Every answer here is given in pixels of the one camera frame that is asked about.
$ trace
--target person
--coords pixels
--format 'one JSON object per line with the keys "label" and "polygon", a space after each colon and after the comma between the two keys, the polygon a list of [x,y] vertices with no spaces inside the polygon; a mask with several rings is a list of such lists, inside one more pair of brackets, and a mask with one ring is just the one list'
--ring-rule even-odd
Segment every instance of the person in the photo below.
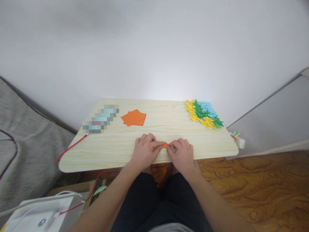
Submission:
{"label": "person", "polygon": [[204,179],[186,139],[166,147],[173,175],[160,199],[150,166],[164,143],[137,138],[131,160],[69,231],[255,231]]}

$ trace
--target forearm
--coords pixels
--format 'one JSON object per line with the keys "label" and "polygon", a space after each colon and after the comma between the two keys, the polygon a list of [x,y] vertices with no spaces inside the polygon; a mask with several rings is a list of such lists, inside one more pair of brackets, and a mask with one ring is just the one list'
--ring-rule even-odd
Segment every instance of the forearm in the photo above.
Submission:
{"label": "forearm", "polygon": [[185,176],[215,232],[255,229],[204,179],[198,170]]}
{"label": "forearm", "polygon": [[116,219],[115,213],[118,214],[123,199],[139,173],[139,170],[128,163],[109,187],[100,194],[95,204],[92,204],[81,215],[78,221],[70,228],[69,232],[97,232],[110,229],[110,225]]}

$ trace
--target gray cushion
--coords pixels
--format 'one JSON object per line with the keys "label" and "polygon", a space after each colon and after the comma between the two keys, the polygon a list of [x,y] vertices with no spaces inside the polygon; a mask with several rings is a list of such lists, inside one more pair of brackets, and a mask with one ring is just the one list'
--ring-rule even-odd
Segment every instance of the gray cushion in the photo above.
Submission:
{"label": "gray cushion", "polygon": [[[57,157],[74,135],[26,104],[0,78],[0,211],[46,194],[61,175]],[[7,217],[0,218],[0,227]]]}

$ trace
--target light wood grain tabletop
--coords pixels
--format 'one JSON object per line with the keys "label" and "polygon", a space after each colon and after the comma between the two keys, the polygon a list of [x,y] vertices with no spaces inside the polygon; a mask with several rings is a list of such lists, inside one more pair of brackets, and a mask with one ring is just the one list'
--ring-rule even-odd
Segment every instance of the light wood grain tabletop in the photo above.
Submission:
{"label": "light wood grain tabletop", "polygon": [[[238,154],[238,147],[226,128],[207,128],[198,121],[192,121],[184,101],[103,99],[89,116],[94,117],[98,110],[104,109],[104,105],[118,105],[117,117],[110,122],[104,133],[90,134],[68,150],[59,162],[61,171],[123,167],[131,159],[135,139],[149,133],[154,134],[157,141],[167,143],[178,138],[187,139],[194,147],[194,159],[197,160]],[[135,109],[147,114],[144,125],[128,127],[123,124],[121,116]],[[81,128],[71,145],[84,135]],[[170,161],[166,149],[162,149],[154,163]]]}

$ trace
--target white appliance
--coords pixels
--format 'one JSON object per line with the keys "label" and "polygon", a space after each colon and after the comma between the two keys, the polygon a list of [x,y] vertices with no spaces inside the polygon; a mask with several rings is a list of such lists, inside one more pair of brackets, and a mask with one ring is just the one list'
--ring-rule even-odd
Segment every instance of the white appliance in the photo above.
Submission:
{"label": "white appliance", "polygon": [[[80,194],[86,198],[89,192]],[[63,214],[61,212],[82,202],[80,197],[72,194],[23,201],[20,206],[30,204],[15,210],[1,232],[65,232],[77,221],[84,205]]]}

